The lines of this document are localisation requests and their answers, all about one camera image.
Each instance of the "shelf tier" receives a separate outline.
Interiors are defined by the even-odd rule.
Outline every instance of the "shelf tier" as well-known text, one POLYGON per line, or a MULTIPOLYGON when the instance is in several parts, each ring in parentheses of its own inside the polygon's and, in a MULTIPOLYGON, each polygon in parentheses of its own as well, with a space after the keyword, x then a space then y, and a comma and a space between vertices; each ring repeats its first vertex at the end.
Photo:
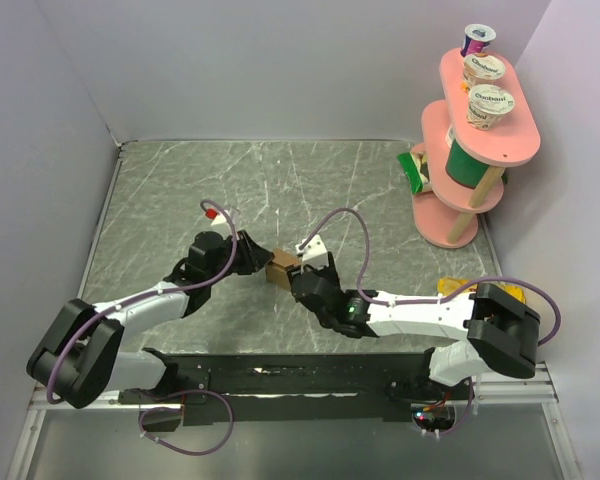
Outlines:
POLYGON ((487 212, 496 206, 504 194, 502 180, 499 179, 496 182, 479 207, 469 206, 475 190, 457 183, 447 174, 446 170, 449 147, 444 137, 449 123, 447 104, 444 100, 429 104, 422 112, 424 150, 427 152, 431 187, 438 198, 454 210, 466 213, 487 212))
POLYGON ((463 57, 460 49, 447 52, 440 62, 440 77, 456 140, 476 160, 496 167, 516 167, 527 163, 540 148, 540 133, 524 97, 513 66, 502 56, 507 68, 496 84, 516 101, 514 109, 492 130, 478 130, 467 122, 469 95, 462 90, 463 57))
POLYGON ((442 248, 460 248, 467 245, 478 233, 478 219, 474 215, 469 225, 455 243, 447 237, 456 222, 457 211, 438 200, 435 193, 419 193, 413 196, 413 218, 416 228, 426 240, 442 248))

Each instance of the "gray marble surface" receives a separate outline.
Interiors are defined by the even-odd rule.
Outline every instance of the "gray marble surface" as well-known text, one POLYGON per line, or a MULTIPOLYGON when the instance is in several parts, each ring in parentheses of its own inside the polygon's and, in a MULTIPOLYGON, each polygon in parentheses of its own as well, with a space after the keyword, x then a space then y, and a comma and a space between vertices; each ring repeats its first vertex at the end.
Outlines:
MULTIPOLYGON (((329 211, 356 206, 369 225, 371 264, 364 285, 430 295, 439 277, 494 274, 484 232, 459 250, 427 243, 416 230, 411 195, 396 155, 404 142, 136 142, 122 165, 86 283, 90 302, 151 287, 186 254, 208 220, 198 201, 237 207, 240 228, 262 246, 293 245, 329 211)), ((355 285, 364 240, 352 216, 321 233, 345 288, 355 285)), ((353 340, 322 329, 264 272, 213 287, 196 314, 130 339, 123 350, 167 353, 420 352, 448 341, 423 336, 353 340)))

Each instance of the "white wall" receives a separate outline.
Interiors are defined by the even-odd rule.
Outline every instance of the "white wall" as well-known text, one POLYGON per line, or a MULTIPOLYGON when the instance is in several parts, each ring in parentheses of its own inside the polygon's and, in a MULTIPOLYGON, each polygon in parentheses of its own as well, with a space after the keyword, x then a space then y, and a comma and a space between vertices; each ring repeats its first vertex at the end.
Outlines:
POLYGON ((542 355, 585 477, 600 479, 600 0, 593 3, 553 0, 517 64, 542 147, 510 171, 491 220, 503 270, 546 287, 562 307, 562 330, 542 355))
POLYGON ((38 0, 117 140, 421 139, 468 23, 515 63, 549 0, 38 0))
POLYGON ((0 1, 0 478, 28 356, 75 296, 115 145, 33 0, 0 1))

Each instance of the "white lid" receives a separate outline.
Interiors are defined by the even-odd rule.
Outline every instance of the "white lid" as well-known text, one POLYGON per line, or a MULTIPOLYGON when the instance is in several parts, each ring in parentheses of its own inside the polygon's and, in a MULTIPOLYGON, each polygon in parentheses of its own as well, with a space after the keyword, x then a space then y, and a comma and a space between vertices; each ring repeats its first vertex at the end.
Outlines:
POLYGON ((499 58, 475 53, 464 57, 464 68, 474 77, 485 80, 497 80, 507 71, 507 67, 499 58))
POLYGON ((464 29, 464 33, 472 40, 478 40, 480 42, 493 42, 496 39, 496 31, 493 28, 479 23, 467 25, 464 29))
POLYGON ((513 95, 495 85, 476 85, 469 90, 469 100, 485 113, 504 115, 513 110, 516 102, 513 95))

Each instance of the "yellow package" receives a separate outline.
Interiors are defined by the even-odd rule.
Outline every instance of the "yellow package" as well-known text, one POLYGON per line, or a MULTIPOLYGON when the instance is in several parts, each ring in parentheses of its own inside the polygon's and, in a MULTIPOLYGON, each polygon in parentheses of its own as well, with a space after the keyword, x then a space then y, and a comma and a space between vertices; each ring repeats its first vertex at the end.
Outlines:
MULTIPOLYGON (((438 293, 441 293, 442 295, 449 295, 468 281, 469 280, 466 278, 442 277, 440 280, 438 280, 438 293)), ((516 287, 515 285, 502 285, 501 283, 498 284, 498 286, 500 288, 503 288, 505 292, 507 292, 516 300, 522 303, 527 303, 527 299, 524 296, 524 292, 520 287, 516 287)), ((469 288, 469 291, 475 292, 476 287, 477 285, 474 285, 473 287, 469 288)))

